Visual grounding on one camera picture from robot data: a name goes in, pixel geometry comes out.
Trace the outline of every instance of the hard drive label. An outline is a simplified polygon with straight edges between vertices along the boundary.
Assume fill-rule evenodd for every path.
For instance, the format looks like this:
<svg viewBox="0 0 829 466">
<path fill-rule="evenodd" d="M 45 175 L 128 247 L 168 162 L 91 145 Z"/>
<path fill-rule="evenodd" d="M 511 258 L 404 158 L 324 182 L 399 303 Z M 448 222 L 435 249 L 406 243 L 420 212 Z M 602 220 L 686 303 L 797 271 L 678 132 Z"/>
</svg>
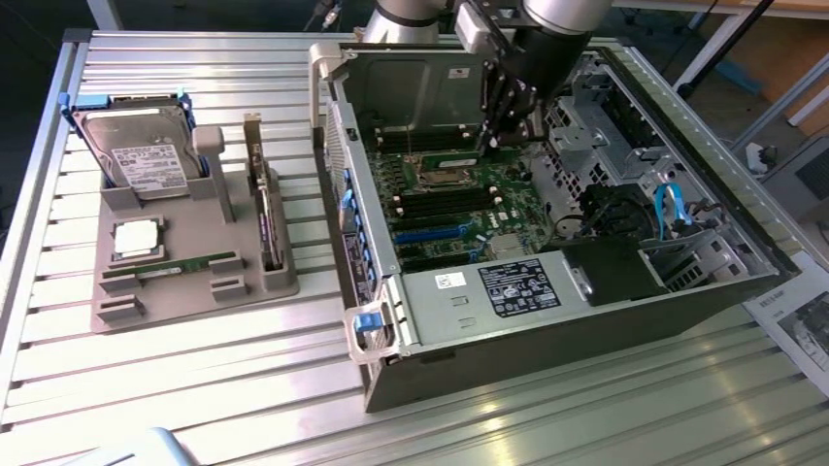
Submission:
<svg viewBox="0 0 829 466">
<path fill-rule="evenodd" d="M 499 317 L 511 317 L 561 306 L 539 259 L 478 269 Z"/>
<path fill-rule="evenodd" d="M 136 192 L 187 186 L 175 146 L 112 149 L 112 155 Z"/>
</svg>

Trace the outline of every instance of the aluminum workbench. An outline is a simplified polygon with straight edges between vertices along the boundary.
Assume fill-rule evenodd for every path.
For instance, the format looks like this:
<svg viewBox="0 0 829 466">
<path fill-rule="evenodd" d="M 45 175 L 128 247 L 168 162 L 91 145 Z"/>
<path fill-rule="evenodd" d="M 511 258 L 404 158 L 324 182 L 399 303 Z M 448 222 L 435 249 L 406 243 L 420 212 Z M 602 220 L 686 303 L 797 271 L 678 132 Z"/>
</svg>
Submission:
<svg viewBox="0 0 829 466">
<path fill-rule="evenodd" d="M 306 50 L 347 35 L 96 33 L 63 45 L 0 263 L 0 464 L 60 464 L 160 426 L 202 464 L 829 463 L 829 405 L 741 308 L 683 335 L 366 415 L 308 131 Z M 57 93 L 192 94 L 240 167 L 263 117 L 302 291 L 88 331 L 100 174 Z"/>
</svg>

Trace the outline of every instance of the white plastic part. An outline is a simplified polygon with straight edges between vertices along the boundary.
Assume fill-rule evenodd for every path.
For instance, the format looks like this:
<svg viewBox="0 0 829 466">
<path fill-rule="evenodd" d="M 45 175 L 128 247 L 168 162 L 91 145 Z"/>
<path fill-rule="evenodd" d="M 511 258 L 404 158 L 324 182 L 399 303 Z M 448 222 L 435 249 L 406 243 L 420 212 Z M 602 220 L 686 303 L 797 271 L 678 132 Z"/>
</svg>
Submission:
<svg viewBox="0 0 829 466">
<path fill-rule="evenodd" d="M 455 19 L 455 33 L 469 53 L 481 53 L 487 47 L 487 34 L 490 33 L 483 19 L 478 17 L 467 3 L 458 8 Z"/>
<path fill-rule="evenodd" d="M 749 162 L 749 170 L 756 175 L 765 175 L 765 172 L 768 172 L 768 165 L 761 161 L 762 154 L 764 146 L 757 143 L 749 143 L 749 146 L 746 146 L 746 161 Z"/>
</svg>

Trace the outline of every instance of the blue release tab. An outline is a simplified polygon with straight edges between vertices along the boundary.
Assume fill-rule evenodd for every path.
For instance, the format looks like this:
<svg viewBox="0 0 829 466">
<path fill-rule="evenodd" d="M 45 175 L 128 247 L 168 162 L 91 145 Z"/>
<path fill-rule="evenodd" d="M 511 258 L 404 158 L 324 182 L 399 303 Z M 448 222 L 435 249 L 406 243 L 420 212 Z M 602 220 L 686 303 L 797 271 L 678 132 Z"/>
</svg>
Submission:
<svg viewBox="0 0 829 466">
<path fill-rule="evenodd" d="M 346 189 L 346 193 L 342 195 L 342 209 L 346 209 L 348 207 L 348 203 L 354 201 L 354 190 L 352 189 Z"/>
<path fill-rule="evenodd" d="M 77 110 L 105 109 L 109 106 L 109 96 L 105 94 L 81 94 L 75 97 Z"/>
<path fill-rule="evenodd" d="M 371 332 L 383 328 L 383 317 L 379 313 L 358 314 L 358 318 L 354 319 L 354 329 L 362 332 Z"/>
<path fill-rule="evenodd" d="M 682 201 L 682 189 L 678 187 L 675 183 L 663 183 L 657 187 L 657 192 L 654 193 L 655 197 L 655 211 L 657 211 L 657 222 L 659 223 L 659 241 L 665 239 L 665 214 L 662 213 L 663 203 L 665 203 L 665 194 L 666 191 L 671 193 L 674 197 L 674 219 L 677 221 L 683 221 L 686 225 L 693 223 L 693 218 L 685 212 L 685 202 Z"/>
</svg>

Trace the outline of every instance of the white sticker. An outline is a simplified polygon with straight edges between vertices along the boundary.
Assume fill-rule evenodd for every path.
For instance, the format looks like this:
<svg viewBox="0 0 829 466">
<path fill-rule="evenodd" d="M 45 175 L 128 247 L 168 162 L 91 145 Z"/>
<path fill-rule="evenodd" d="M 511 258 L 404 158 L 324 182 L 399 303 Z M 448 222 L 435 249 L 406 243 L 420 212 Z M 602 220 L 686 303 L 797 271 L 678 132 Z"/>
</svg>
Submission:
<svg viewBox="0 0 829 466">
<path fill-rule="evenodd" d="M 465 80 L 469 78 L 469 68 L 450 68 L 450 80 Z"/>
<path fill-rule="evenodd" d="M 454 288 L 455 286 L 465 286 L 466 279 L 463 278 L 463 272 L 454 272 L 452 274 L 435 275 L 435 282 L 438 283 L 438 289 Z"/>
<path fill-rule="evenodd" d="M 478 160 L 474 158 L 466 158 L 465 160 L 444 160 L 438 163 L 438 168 L 467 167 L 475 163 L 478 163 Z"/>
<path fill-rule="evenodd" d="M 136 192 L 187 186 L 179 154 L 171 144 L 112 149 L 112 155 Z"/>
</svg>

